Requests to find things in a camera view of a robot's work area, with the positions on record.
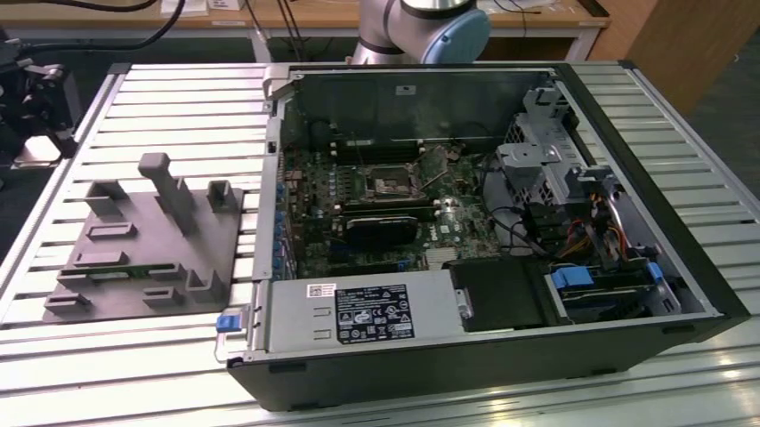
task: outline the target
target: black cable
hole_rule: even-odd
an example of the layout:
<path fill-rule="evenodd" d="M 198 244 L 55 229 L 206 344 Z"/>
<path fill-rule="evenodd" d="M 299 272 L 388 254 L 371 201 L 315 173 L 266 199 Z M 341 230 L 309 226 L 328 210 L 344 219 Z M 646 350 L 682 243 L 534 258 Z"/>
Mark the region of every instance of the black cable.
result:
<path fill-rule="evenodd" d="M 130 6 L 109 6 L 106 4 L 86 3 L 77 0 L 41 0 L 39 3 L 78 7 L 81 9 L 89 9 L 90 11 L 128 13 L 146 9 L 156 1 L 157 0 L 145 0 L 142 3 L 132 4 Z"/>
<path fill-rule="evenodd" d="M 512 11 L 511 9 L 503 7 L 503 5 L 498 2 L 498 0 L 494 0 L 494 3 L 496 4 L 498 8 L 508 13 L 519 13 L 519 16 L 522 18 L 522 40 L 524 40 L 524 38 L 527 37 L 527 20 L 524 19 L 524 15 L 540 15 L 540 12 L 524 12 L 524 9 L 522 8 L 522 6 L 519 6 L 516 3 L 514 3 L 514 0 L 507 0 L 514 7 L 516 7 L 519 9 L 519 11 Z M 522 45 L 524 45 L 524 42 L 519 43 L 519 49 L 518 52 L 522 51 Z"/>
<path fill-rule="evenodd" d="M 248 9 L 248 14 L 250 15 L 250 20 L 252 20 L 252 29 L 256 33 L 258 33 L 261 35 L 261 39 L 262 39 L 262 44 L 265 46 L 266 51 L 269 50 L 268 47 L 268 39 L 265 38 L 265 35 L 261 32 L 261 23 L 258 22 L 258 19 L 256 18 L 256 14 L 252 12 L 252 8 L 250 8 L 250 0 L 245 0 L 245 9 Z M 252 53 L 252 57 L 256 60 L 256 62 L 258 61 L 258 58 L 254 57 L 254 52 Z"/>
<path fill-rule="evenodd" d="M 511 229 L 514 229 L 518 225 L 522 225 L 522 228 L 524 228 L 523 222 L 522 220 L 519 220 L 514 224 L 511 224 Z M 514 233 L 508 233 L 508 245 L 514 246 Z"/>
<path fill-rule="evenodd" d="M 287 15 L 289 16 L 289 21 L 293 23 L 295 36 L 297 37 L 297 43 L 300 44 L 300 56 L 305 57 L 305 44 L 304 44 L 304 39 L 300 37 L 300 29 L 297 28 L 297 22 L 295 21 L 293 11 L 289 8 L 288 0 L 281 0 L 281 1 L 284 3 L 284 9 L 287 10 Z"/>
<path fill-rule="evenodd" d="M 250 14 L 250 19 L 252 19 L 252 25 L 254 26 L 256 30 L 261 30 L 261 23 L 258 22 L 258 19 L 256 18 L 256 14 L 252 12 L 252 8 L 250 8 L 250 0 L 245 0 L 245 8 L 248 9 L 248 13 Z"/>
<path fill-rule="evenodd" d="M 300 52 L 297 51 L 297 49 L 295 49 L 293 29 L 289 27 L 289 21 L 287 20 L 287 16 L 284 15 L 284 8 L 283 8 L 281 0 L 276 0 L 276 6 L 280 9 L 280 15 L 283 15 L 284 27 L 287 28 L 287 35 L 289 36 L 289 43 L 291 43 L 291 45 L 293 47 L 293 51 L 295 51 L 295 60 L 297 60 L 297 62 L 301 62 Z"/>
<path fill-rule="evenodd" d="M 499 210 L 504 210 L 508 209 L 511 212 L 516 213 L 518 211 L 520 211 L 519 208 L 516 208 L 515 206 L 500 206 L 496 207 L 495 209 L 490 210 L 487 209 L 487 204 L 486 204 L 486 175 L 487 175 L 487 171 L 490 169 L 490 163 L 492 162 L 492 159 L 495 157 L 496 153 L 492 152 L 490 153 L 486 158 L 483 159 L 483 165 L 480 168 L 480 174 L 479 174 L 479 185 L 480 185 L 480 191 L 479 191 L 479 196 L 480 196 L 480 203 L 483 205 L 483 210 L 487 213 L 488 218 L 492 220 L 492 222 L 498 225 L 498 227 L 500 227 L 500 229 L 503 229 L 510 236 L 516 237 L 519 240 L 522 240 L 524 242 L 524 244 L 530 247 L 530 249 L 532 249 L 532 252 L 540 256 L 542 258 L 547 258 L 552 261 L 560 261 L 562 258 L 556 257 L 555 255 L 550 254 L 548 251 L 546 251 L 546 249 L 543 249 L 540 247 L 540 245 L 538 244 L 538 242 L 532 241 L 524 234 L 516 232 L 512 227 L 514 225 L 516 225 L 516 222 L 514 225 L 511 225 L 511 227 L 504 224 L 495 216 L 494 216 L 494 212 L 499 211 Z"/>
<path fill-rule="evenodd" d="M 177 0 L 176 9 L 168 18 L 164 26 L 157 29 L 152 36 L 136 44 L 81 44 L 81 43 L 51 43 L 51 44 L 35 44 L 22 47 L 18 50 L 18 57 L 27 57 L 42 52 L 55 52 L 55 51 L 136 51 L 144 47 L 153 44 L 158 38 L 168 32 L 168 30 L 174 26 L 178 20 L 178 15 L 185 8 L 185 0 Z"/>

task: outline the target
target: aluminum extrusion table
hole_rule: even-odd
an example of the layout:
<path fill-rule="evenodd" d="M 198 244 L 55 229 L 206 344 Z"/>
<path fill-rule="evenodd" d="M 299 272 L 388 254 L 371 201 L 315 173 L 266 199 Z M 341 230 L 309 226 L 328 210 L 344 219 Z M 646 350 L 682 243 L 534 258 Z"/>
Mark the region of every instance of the aluminum extrusion table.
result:
<path fill-rule="evenodd" d="M 0 268 L 0 424 L 755 423 L 757 200 L 634 69 L 614 62 L 572 67 L 754 314 L 750 320 L 620 374 L 296 413 L 260 409 L 224 372 L 213 356 L 216 314 L 43 325 L 45 296 L 87 215 L 81 198 L 89 182 L 118 179 L 126 190 L 149 189 L 136 172 L 149 151 L 170 156 L 170 173 L 188 187 L 222 178 L 245 190 L 229 306 L 250 298 L 264 65 L 133 65 L 105 78 L 79 126 L 83 147 L 54 171 Z M 588 150 L 602 161 L 590 141 Z M 241 337 L 226 345 L 241 345 Z"/>

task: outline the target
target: warning label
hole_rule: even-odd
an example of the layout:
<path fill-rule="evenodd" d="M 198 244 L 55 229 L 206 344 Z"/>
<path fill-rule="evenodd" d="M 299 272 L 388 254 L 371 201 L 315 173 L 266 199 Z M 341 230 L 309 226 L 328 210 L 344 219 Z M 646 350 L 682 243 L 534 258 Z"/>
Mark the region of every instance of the warning label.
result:
<path fill-rule="evenodd" d="M 413 338 L 405 285 L 336 289 L 335 308 L 341 344 Z"/>

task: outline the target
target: blue latch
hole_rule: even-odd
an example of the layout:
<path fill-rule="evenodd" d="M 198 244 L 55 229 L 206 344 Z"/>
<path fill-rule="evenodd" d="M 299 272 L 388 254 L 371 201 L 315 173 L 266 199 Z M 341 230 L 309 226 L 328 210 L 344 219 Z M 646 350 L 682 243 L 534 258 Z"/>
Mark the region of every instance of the blue latch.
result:
<path fill-rule="evenodd" d="M 584 267 L 562 267 L 551 273 L 551 282 L 556 289 L 566 286 L 590 286 L 594 284 L 591 273 Z"/>
<path fill-rule="evenodd" d="M 655 262 L 650 262 L 648 264 L 646 264 L 646 270 L 651 275 L 651 280 L 654 280 L 654 283 L 658 283 L 659 280 L 665 278 L 665 275 L 662 274 L 662 269 L 659 268 Z"/>
<path fill-rule="evenodd" d="M 240 315 L 221 314 L 216 318 L 216 332 L 220 334 L 240 331 Z"/>

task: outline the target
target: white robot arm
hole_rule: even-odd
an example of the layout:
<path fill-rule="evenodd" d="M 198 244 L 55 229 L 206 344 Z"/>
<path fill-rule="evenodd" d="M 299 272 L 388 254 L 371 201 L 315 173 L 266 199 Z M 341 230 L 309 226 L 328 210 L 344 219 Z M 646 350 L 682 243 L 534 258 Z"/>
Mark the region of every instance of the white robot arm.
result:
<path fill-rule="evenodd" d="M 352 64 L 467 63 L 490 23 L 475 0 L 360 0 Z"/>

